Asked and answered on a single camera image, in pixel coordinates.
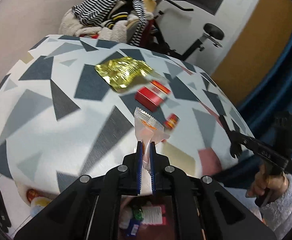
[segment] floor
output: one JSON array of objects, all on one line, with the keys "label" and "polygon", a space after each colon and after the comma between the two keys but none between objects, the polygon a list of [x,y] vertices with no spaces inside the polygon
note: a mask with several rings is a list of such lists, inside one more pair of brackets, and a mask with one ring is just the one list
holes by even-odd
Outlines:
[{"label": "floor", "polygon": [[9,228],[8,236],[13,239],[17,231],[31,220],[30,206],[20,198],[15,182],[1,174],[0,191],[4,199],[9,219],[12,223],[12,227]]}]

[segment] snack packet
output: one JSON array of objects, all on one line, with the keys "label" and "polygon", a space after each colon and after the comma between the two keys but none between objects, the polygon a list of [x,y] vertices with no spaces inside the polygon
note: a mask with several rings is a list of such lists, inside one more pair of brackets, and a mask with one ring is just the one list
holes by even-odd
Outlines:
[{"label": "snack packet", "polygon": [[97,73],[116,91],[128,87],[137,76],[147,76],[153,69],[142,60],[123,57],[95,66]]},{"label": "snack packet", "polygon": [[152,116],[147,114],[140,108],[136,108],[134,113],[135,118],[135,136],[137,141],[142,141],[144,146],[143,152],[143,167],[150,169],[150,142],[155,144],[162,140],[168,139],[170,135],[164,132],[164,127]]}]

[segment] hand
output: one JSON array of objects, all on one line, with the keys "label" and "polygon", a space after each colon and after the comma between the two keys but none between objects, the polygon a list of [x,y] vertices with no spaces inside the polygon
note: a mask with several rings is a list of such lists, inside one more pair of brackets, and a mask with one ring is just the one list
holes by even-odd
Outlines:
[{"label": "hand", "polygon": [[260,170],[255,175],[255,181],[246,192],[246,197],[256,197],[265,194],[265,189],[272,189],[274,192],[270,197],[270,202],[280,198],[288,189],[289,181],[284,173],[278,176],[266,175],[265,165],[260,166]]}]

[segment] pile of clothes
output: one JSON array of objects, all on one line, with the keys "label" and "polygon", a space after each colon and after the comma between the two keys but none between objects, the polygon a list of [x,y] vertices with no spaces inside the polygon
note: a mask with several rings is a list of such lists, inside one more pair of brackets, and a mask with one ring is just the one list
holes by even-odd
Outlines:
[{"label": "pile of clothes", "polygon": [[139,46],[153,18],[144,0],[85,0],[64,15],[58,34]]}]

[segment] red snack box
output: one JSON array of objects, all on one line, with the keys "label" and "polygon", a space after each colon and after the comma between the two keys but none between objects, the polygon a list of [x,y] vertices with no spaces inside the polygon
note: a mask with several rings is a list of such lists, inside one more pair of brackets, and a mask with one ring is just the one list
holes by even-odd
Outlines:
[{"label": "red snack box", "polygon": [[171,114],[166,122],[164,123],[164,126],[168,128],[169,130],[172,130],[176,127],[177,123],[179,122],[179,118],[176,114]]},{"label": "red snack box", "polygon": [[170,90],[156,80],[139,89],[135,99],[150,111],[155,112],[157,107],[165,100]]}]

